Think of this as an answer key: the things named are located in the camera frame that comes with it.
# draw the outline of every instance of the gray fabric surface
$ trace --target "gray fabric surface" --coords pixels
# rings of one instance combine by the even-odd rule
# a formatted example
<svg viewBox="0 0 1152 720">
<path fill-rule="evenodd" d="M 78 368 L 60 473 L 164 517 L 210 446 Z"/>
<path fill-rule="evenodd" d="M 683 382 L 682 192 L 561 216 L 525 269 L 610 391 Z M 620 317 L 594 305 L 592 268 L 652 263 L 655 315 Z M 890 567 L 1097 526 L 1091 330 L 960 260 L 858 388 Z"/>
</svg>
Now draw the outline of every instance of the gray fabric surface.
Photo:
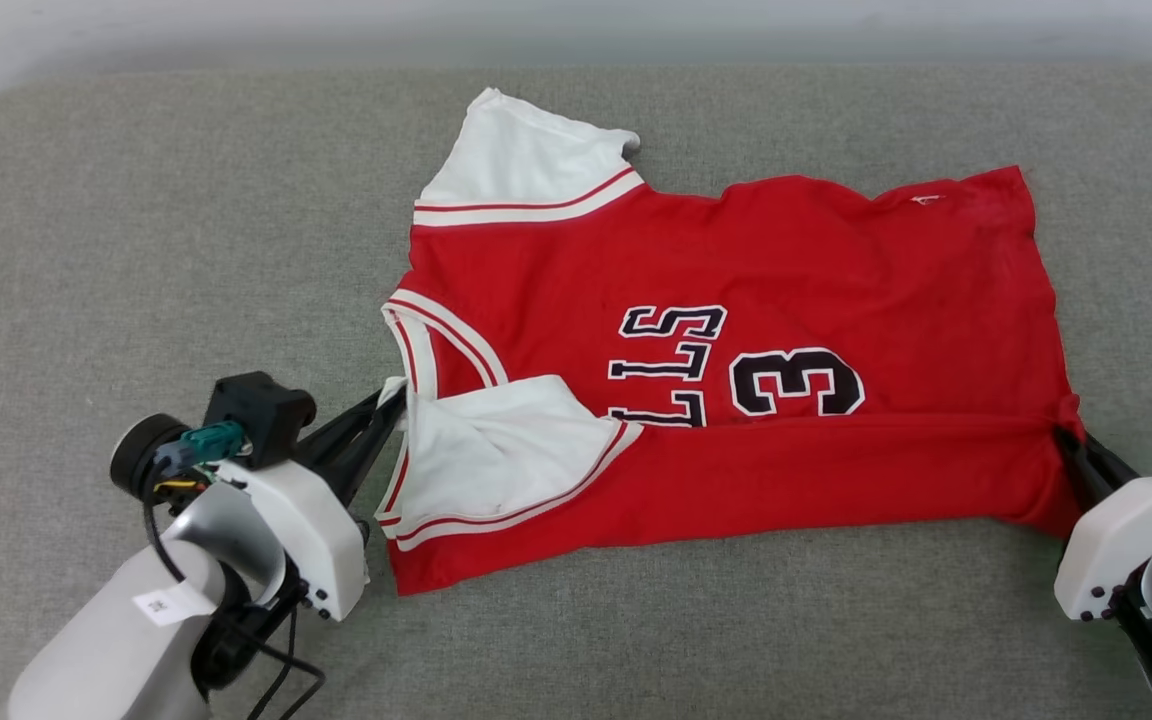
<svg viewBox="0 0 1152 720">
<path fill-rule="evenodd" d="M 485 85 L 635 129 L 664 191 L 804 173 L 877 194 L 1021 165 L 1084 418 L 1152 471 L 1152 67 L 23 88 L 0 94 L 0 707 L 145 544 L 105 478 L 129 424 L 198 420 L 212 381 L 249 369 L 312 392 L 320 416 L 397 372 L 378 306 L 411 200 Z M 1126 637 L 1053 600 L 1059 543 L 988 520 L 585 551 L 404 600 L 379 543 L 369 555 L 355 615 L 303 623 L 329 674 L 305 717 L 1152 717 Z M 243 717 L 274 673 L 257 661 L 218 715 Z"/>
</svg>

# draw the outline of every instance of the number 3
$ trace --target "number 3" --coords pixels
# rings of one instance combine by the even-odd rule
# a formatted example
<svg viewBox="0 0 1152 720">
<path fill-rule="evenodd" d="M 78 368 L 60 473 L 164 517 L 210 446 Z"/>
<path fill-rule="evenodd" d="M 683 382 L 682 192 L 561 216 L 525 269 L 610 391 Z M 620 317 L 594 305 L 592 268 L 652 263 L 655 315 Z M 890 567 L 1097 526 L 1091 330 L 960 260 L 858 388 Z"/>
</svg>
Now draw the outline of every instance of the number 3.
<svg viewBox="0 0 1152 720">
<path fill-rule="evenodd" d="M 799 347 L 788 353 L 741 354 L 732 362 L 732 402 L 750 416 L 776 412 L 776 397 L 812 395 L 809 376 L 829 378 L 817 393 L 817 414 L 849 415 L 865 401 L 865 386 L 841 357 L 824 347 Z M 760 378 L 776 378 L 776 392 L 764 391 Z"/>
</svg>

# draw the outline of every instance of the basketball jersey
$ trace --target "basketball jersey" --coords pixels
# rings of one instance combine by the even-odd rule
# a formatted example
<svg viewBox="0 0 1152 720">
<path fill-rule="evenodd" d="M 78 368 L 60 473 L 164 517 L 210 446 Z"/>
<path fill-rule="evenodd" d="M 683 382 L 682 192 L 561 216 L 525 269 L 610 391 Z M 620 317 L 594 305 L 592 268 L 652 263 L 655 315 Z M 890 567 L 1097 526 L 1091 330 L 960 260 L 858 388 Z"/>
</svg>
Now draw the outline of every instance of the basketball jersey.
<svg viewBox="0 0 1152 720">
<path fill-rule="evenodd" d="M 397 591 L 582 547 L 996 516 L 1063 535 L 1082 434 L 1016 168 L 867 199 L 654 191 L 639 138 L 488 90 L 384 305 Z"/>
</svg>

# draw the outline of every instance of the white shoulder panel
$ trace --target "white shoulder panel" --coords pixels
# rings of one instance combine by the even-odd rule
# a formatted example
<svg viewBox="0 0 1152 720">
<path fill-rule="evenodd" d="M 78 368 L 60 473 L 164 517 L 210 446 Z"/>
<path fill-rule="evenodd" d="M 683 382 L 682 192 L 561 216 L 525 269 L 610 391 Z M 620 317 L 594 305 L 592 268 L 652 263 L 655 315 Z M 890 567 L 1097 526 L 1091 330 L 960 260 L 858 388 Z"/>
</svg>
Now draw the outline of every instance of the white shoulder panel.
<svg viewBox="0 0 1152 720">
<path fill-rule="evenodd" d="M 637 146 L 635 132 L 577 122 L 488 88 L 467 111 L 417 211 L 573 204 L 632 173 L 622 154 Z"/>
</svg>

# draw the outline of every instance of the black cable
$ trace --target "black cable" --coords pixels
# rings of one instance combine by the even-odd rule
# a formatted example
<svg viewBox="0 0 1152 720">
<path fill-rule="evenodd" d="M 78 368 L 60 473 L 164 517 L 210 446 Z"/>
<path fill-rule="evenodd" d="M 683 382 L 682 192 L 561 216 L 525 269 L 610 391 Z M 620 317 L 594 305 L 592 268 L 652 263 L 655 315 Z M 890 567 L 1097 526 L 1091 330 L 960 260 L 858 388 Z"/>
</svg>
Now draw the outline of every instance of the black cable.
<svg viewBox="0 0 1152 720">
<path fill-rule="evenodd" d="M 159 482 L 162 470 L 168 468 L 169 463 L 170 461 L 166 458 L 157 461 L 154 468 L 150 470 L 150 477 L 146 478 L 145 491 L 143 491 L 143 495 L 141 498 L 141 506 L 143 515 L 145 515 L 145 533 L 147 535 L 147 538 L 150 538 L 151 546 L 154 546 L 154 553 L 159 556 L 159 561 L 162 562 L 164 568 L 172 574 L 175 582 L 183 583 L 184 574 L 180 570 L 177 564 L 175 564 L 175 561 L 172 560 L 172 556 L 168 555 L 168 548 L 164 547 L 162 538 L 159 537 L 159 523 L 157 523 L 157 520 L 154 518 L 154 485 Z M 291 706 L 279 717 L 279 720 L 291 720 L 291 715 L 296 714 L 296 711 L 300 710 L 301 706 L 305 705 L 306 702 L 310 702 L 310 698 L 314 697 L 316 692 L 319 692 L 319 688 L 328 682 L 328 676 L 326 676 L 324 670 L 319 670 L 313 665 L 303 660 L 297 660 L 296 657 L 291 657 L 287 652 L 275 650 L 274 647 L 268 646 L 268 644 L 260 642 L 260 639 L 256 638 L 256 635 L 248 632 L 243 626 L 240 626 L 232 617 L 225 615 L 223 612 L 217 612 L 211 617 L 212 620 L 218 621 L 220 626 L 223 626 L 225 629 L 229 630 L 229 632 L 236 634 L 243 642 L 250 644 L 250 646 L 256 647 L 257 651 L 264 653 L 265 655 L 273 657 L 274 660 L 282 662 L 285 669 L 287 669 L 287 667 L 296 667 L 296 669 L 302 670 L 302 673 L 314 675 L 314 683 L 310 685 L 310 689 L 301 694 L 301 697 L 298 697 L 297 700 L 294 702 Z M 291 617 L 294 623 L 296 615 L 293 614 Z"/>
<path fill-rule="evenodd" d="M 297 607 L 291 606 L 291 617 L 287 619 L 287 653 L 288 655 L 296 657 L 296 614 Z M 273 683 L 270 683 L 270 689 L 266 689 L 265 694 L 260 696 L 260 699 L 256 702 L 256 707 L 252 707 L 251 714 L 247 715 L 247 720 L 257 720 L 265 712 L 265 707 L 268 706 L 271 700 L 274 700 L 275 694 L 278 694 L 278 688 L 283 687 L 283 680 L 291 674 L 291 666 L 285 664 L 283 668 L 278 672 L 278 679 L 274 679 Z"/>
</svg>

